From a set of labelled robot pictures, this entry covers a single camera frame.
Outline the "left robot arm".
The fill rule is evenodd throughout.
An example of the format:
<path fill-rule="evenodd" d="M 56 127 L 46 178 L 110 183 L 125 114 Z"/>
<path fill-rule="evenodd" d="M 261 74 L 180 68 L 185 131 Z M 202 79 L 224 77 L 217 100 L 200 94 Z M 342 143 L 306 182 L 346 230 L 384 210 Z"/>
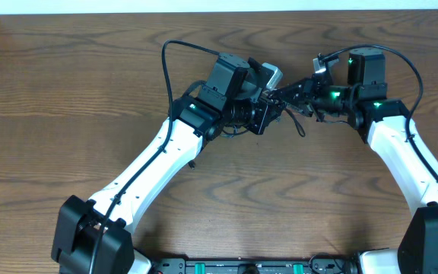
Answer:
<path fill-rule="evenodd" d="M 254 59 L 221 53 L 207 80 L 190 84 L 150 145 L 110 184 L 59 210 L 51 257 L 61 273 L 147 273 L 152 262 L 132 243 L 142 216 L 175 174 L 226 127 L 260 135 L 281 114 L 265 92 L 283 74 Z"/>

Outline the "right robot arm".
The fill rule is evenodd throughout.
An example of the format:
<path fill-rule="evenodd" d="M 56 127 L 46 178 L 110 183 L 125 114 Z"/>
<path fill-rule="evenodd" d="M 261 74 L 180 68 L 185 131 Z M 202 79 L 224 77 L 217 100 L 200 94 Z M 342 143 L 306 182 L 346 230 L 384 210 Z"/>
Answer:
<path fill-rule="evenodd" d="M 438 273 L 438 161 L 424 144 L 413 109 L 387 96 L 388 47 L 363 44 L 346 48 L 348 83 L 333 83 L 331 67 L 339 52 L 318 55 L 314 74 L 283 88 L 267 84 L 271 97 L 304 116 L 346 116 L 363 142 L 376 152 L 398 184 L 411 211 L 411 222 L 398 248 L 361 251 L 358 273 Z"/>

